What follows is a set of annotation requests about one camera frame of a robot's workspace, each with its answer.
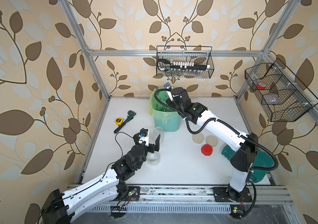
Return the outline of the clear peanut jar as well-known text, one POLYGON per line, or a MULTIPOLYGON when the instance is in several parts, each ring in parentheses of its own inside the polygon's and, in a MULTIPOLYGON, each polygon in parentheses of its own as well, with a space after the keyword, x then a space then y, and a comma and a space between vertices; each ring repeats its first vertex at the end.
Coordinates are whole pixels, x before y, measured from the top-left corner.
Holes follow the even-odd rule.
POLYGON ((153 131, 153 141, 156 142, 156 140, 159 138, 159 143, 162 144, 164 142, 164 129, 162 127, 156 127, 153 131))

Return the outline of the red jar lid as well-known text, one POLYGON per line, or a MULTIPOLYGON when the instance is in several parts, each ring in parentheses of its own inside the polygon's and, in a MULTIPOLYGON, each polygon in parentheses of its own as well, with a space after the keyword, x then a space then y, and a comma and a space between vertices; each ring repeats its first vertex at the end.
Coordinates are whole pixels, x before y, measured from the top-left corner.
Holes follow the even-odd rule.
POLYGON ((205 144, 201 148, 201 152, 205 156, 211 156, 213 153, 213 148, 209 144, 205 144))

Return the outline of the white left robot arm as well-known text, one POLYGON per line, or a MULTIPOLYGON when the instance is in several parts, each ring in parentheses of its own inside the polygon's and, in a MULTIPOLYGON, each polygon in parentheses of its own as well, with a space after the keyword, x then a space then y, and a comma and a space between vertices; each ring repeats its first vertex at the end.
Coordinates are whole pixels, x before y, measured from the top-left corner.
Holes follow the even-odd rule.
POLYGON ((46 199, 37 222, 43 224, 71 224, 96 206, 113 200, 129 198, 126 180, 131 178, 147 160, 148 153, 158 152, 160 137, 150 144, 149 135, 138 133, 133 137, 135 145, 119 160, 110 163, 103 174, 61 192, 51 192, 46 199))

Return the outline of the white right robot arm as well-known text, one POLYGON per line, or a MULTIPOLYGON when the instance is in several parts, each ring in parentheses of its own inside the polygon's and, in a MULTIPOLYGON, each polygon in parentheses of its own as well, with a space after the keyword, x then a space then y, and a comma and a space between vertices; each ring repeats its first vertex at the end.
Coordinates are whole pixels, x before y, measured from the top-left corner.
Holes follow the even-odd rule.
POLYGON ((185 120, 191 134, 199 134, 203 129, 207 129, 234 150, 235 154, 230 159, 233 172, 227 187, 227 196, 231 201, 239 200, 254 170, 277 169, 278 159, 270 150, 259 144, 257 135, 241 132, 218 118, 203 104, 193 103, 186 89, 172 88, 169 85, 155 90, 153 97, 162 106, 177 112, 185 120), (253 165, 259 149, 272 158, 274 164, 271 167, 253 165))

